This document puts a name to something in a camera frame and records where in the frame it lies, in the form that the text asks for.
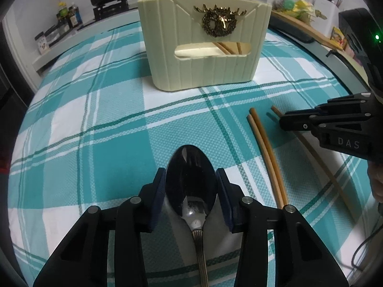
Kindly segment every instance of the plaid tablecloth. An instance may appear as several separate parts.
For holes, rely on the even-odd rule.
[[[267,130],[290,203],[351,278],[352,253],[378,219],[366,162],[321,149],[305,134],[352,199],[359,215],[355,224],[323,171],[292,133],[280,130],[270,111],[273,104],[282,111],[305,109],[343,95],[346,90],[331,72],[271,31],[253,81],[173,93],[153,86],[139,22],[73,47],[43,80],[13,152],[8,213],[27,283],[32,286],[88,206],[109,208],[136,195],[183,144],[201,148],[245,195],[275,206],[246,120],[250,107]],[[108,284],[113,286],[113,234],[110,238]],[[241,234],[228,232],[218,202],[206,222],[204,242],[210,285],[232,286]],[[142,235],[142,247],[151,287],[199,284],[190,231],[166,200],[156,230]],[[269,286],[275,279],[273,252],[270,233]]]

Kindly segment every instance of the hand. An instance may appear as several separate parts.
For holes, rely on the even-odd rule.
[[[372,195],[379,202],[383,203],[383,164],[368,161],[368,176]]]

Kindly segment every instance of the deer head emblem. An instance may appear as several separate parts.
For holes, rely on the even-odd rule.
[[[214,9],[208,9],[206,4],[203,5],[204,10],[194,7],[199,13],[205,13],[202,18],[203,29],[212,37],[224,37],[231,34],[237,26],[236,16],[244,16],[247,11],[239,13],[239,9],[232,12],[230,8],[214,6]]]

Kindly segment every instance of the silver screw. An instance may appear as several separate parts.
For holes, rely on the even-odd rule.
[[[253,202],[253,198],[250,196],[244,196],[242,198],[242,202],[244,202],[245,204],[251,204]]]
[[[96,205],[93,205],[88,208],[88,213],[95,214],[96,212],[98,212],[98,207]]]
[[[139,204],[141,203],[141,198],[139,196],[133,196],[131,199],[130,199],[130,202],[132,204]]]
[[[292,214],[293,212],[296,211],[296,208],[292,205],[286,205],[285,210]]]

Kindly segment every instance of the wooden board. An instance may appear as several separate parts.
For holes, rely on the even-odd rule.
[[[323,35],[319,31],[315,30],[313,27],[309,26],[308,24],[305,24],[304,22],[301,22],[299,19],[296,19],[296,18],[291,17],[289,15],[286,15],[282,12],[277,12],[274,10],[271,11],[271,16],[277,17],[280,20],[282,20],[286,23],[289,23],[292,26],[302,30],[307,35],[313,37],[320,44],[325,45],[325,46],[329,47],[330,49],[343,51],[342,47],[338,43],[330,40],[325,35]]]

